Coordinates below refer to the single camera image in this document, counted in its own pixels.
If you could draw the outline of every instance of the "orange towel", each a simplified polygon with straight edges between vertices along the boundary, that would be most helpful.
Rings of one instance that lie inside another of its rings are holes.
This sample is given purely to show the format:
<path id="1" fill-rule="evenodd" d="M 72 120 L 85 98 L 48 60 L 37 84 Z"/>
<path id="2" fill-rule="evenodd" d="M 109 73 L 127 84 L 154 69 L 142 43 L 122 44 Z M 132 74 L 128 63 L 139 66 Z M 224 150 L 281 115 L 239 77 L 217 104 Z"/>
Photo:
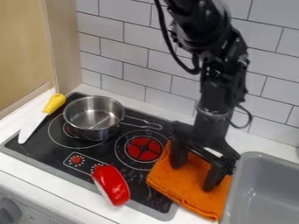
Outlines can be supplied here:
<path id="1" fill-rule="evenodd" d="M 148 185 L 196 214 L 220 220 L 232 178 L 226 176 L 211 192 L 204 192 L 202 187 L 211 165 L 189 153 L 188 163 L 174 170 L 170 165 L 170 146 L 171 141 L 149 173 Z"/>

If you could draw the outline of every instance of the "black cable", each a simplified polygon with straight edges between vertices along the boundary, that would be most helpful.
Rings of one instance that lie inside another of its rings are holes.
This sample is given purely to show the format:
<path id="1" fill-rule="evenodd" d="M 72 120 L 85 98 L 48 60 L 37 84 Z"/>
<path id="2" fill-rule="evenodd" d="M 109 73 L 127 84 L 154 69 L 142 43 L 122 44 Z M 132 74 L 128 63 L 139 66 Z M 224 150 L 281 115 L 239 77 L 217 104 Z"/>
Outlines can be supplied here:
<path id="1" fill-rule="evenodd" d="M 168 46 L 168 49 L 170 50 L 171 56 L 187 73 L 193 74 L 193 75 L 199 74 L 201 69 L 199 67 L 199 57 L 196 53 L 194 53 L 192 55 L 192 64 L 194 65 L 193 69 L 189 68 L 186 64 L 184 64 L 184 62 L 182 60 L 180 60 L 180 58 L 176 55 L 176 53 L 172 47 L 172 44 L 170 42 L 170 37 L 168 36 L 168 33 L 167 33 L 165 17 L 164 17 L 164 13 L 163 13 L 163 9 L 160 4 L 160 1 L 159 0 L 154 0 L 154 1 L 156 4 L 158 16 L 159 16 L 159 23 L 161 26 L 162 34 L 163 34 L 164 40 L 166 42 L 166 45 Z"/>
<path id="2" fill-rule="evenodd" d="M 232 125 L 235 129 L 241 130 L 241 129 L 246 128 L 246 127 L 253 121 L 254 117 L 253 117 L 253 115 L 252 115 L 248 110 L 246 110 L 243 106 L 241 106 L 241 105 L 237 105 L 236 108 L 241 109 L 241 110 L 243 110 L 243 111 L 245 111 L 245 112 L 247 113 L 247 115 L 248 115 L 248 122 L 247 122 L 247 124 L 245 124 L 244 126 L 237 126 L 237 125 L 234 124 L 231 120 L 227 119 L 227 121 L 228 121 L 228 123 L 229 123 L 230 125 Z"/>

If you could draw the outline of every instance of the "stainless steel pot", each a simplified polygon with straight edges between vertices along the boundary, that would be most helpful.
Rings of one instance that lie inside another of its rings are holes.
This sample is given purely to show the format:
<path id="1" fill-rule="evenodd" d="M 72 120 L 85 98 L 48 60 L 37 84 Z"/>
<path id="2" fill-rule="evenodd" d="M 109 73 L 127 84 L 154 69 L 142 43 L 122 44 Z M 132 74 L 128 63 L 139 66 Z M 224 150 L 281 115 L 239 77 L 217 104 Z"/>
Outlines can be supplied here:
<path id="1" fill-rule="evenodd" d="M 125 116 L 124 107 L 105 96 L 88 96 L 68 104 L 63 112 L 72 134 L 82 140 L 103 141 L 115 135 L 120 124 L 141 129 L 161 130 L 160 124 L 150 123 L 132 116 Z M 124 118 L 137 120 L 144 125 L 122 122 Z"/>

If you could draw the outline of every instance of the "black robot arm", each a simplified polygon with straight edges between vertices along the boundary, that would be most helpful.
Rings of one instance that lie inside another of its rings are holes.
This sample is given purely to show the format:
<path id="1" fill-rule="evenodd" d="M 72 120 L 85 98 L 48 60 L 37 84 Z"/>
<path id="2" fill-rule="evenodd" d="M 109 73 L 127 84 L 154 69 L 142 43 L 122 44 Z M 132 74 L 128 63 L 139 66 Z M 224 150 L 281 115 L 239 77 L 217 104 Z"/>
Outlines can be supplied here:
<path id="1" fill-rule="evenodd" d="M 225 175 L 233 174 L 240 158 L 227 142 L 226 133 L 233 110 L 244 102 L 246 73 L 249 65 L 247 45 L 239 31 L 231 25 L 229 10 L 222 0 L 164 0 L 173 17 L 170 37 L 192 55 L 194 68 L 187 67 L 172 48 L 159 0 L 155 0 L 161 30 L 175 61 L 190 74 L 199 74 L 201 98 L 192 128 L 180 122 L 172 125 L 171 164 L 179 168 L 187 162 L 189 152 L 212 164 L 204 189 L 210 191 Z M 252 121 L 248 113 L 248 124 Z M 215 157 L 205 150 L 221 153 Z"/>

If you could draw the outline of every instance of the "toy stove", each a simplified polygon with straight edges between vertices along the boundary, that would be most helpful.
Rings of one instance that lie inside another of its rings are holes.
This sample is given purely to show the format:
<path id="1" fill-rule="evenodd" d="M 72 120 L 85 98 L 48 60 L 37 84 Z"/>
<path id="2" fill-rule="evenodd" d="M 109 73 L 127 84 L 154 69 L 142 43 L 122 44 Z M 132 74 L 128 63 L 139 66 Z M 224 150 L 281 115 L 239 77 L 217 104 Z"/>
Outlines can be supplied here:
<path id="1" fill-rule="evenodd" d="M 83 96 L 71 94 L 66 105 Z M 121 125 L 119 133 L 106 141 L 86 142 L 72 135 L 62 115 L 64 107 L 47 117 L 25 144 L 19 145 L 15 135 L 0 147 L 1 152 L 94 192 L 97 190 L 91 174 L 95 167 L 114 165 L 128 182 L 128 207 L 161 221 L 173 218 L 177 205 L 146 185 L 146 177 L 168 141 L 170 123 L 126 108 L 126 116 L 158 123 L 163 129 Z"/>

